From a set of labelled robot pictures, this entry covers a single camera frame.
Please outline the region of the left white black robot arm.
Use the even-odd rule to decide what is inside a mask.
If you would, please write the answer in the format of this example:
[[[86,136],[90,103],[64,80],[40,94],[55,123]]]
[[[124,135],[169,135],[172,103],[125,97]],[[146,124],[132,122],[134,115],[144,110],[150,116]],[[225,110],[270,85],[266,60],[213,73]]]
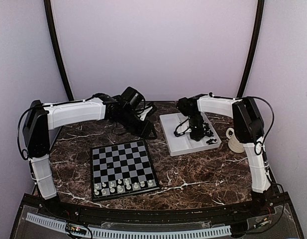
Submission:
[[[46,200],[45,210],[53,217],[64,213],[64,205],[55,199],[58,195],[49,160],[51,130],[85,121],[108,120],[122,125],[131,135],[155,139],[154,124],[148,118],[156,110],[153,102],[147,103],[132,87],[113,97],[96,93],[90,98],[70,102],[44,104],[40,100],[33,101],[18,121],[16,137],[24,140],[25,148],[21,148],[18,141],[18,150],[22,159],[29,162],[32,179]]]

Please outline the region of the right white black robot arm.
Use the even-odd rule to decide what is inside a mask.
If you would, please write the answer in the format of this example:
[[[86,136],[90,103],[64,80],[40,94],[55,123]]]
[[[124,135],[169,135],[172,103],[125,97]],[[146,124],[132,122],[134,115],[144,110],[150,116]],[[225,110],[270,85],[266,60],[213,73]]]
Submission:
[[[178,100],[176,108],[187,118],[189,126],[183,132],[174,131],[179,137],[189,131],[190,139],[200,141],[207,135],[206,123],[202,113],[224,115],[233,119],[233,129],[236,139],[245,149],[249,162],[252,191],[264,193],[271,186],[269,163],[266,156],[264,120],[255,100],[266,100],[260,97],[227,98],[215,96],[212,93],[200,94]]]

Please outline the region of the black grey chessboard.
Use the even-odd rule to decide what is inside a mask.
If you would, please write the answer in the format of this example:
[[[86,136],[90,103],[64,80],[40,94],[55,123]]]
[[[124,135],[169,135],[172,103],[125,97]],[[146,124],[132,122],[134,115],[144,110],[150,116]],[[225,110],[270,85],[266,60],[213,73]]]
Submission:
[[[147,142],[143,139],[112,144],[106,146],[93,147],[91,152],[91,198],[92,201],[105,201],[117,199],[120,197],[137,195],[152,192],[160,189],[153,162],[150,157]],[[132,185],[131,191],[125,189],[125,179],[128,178]],[[118,193],[117,182],[123,182],[123,192]],[[102,182],[106,183],[106,194],[103,195],[101,190]],[[133,184],[138,183],[139,188],[134,189]],[[98,195],[94,194],[95,184],[100,186]]]

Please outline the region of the white plastic compartment tray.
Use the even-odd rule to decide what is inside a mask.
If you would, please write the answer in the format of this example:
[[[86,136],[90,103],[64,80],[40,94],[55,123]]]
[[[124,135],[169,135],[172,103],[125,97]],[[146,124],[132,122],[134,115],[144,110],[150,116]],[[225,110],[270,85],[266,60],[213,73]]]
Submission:
[[[214,133],[214,137],[217,139],[217,143],[207,145],[206,141],[208,137],[204,137],[200,141],[195,141],[190,138],[190,133],[186,133],[183,136],[175,137],[174,130],[181,122],[187,118],[181,113],[166,114],[160,116],[161,127],[164,132],[164,136],[168,145],[169,153],[171,156],[184,155],[194,152],[200,152],[210,149],[218,148],[221,144],[221,139],[216,133],[214,127],[210,123],[209,119],[204,113],[201,113],[205,123],[209,124],[210,129]]]

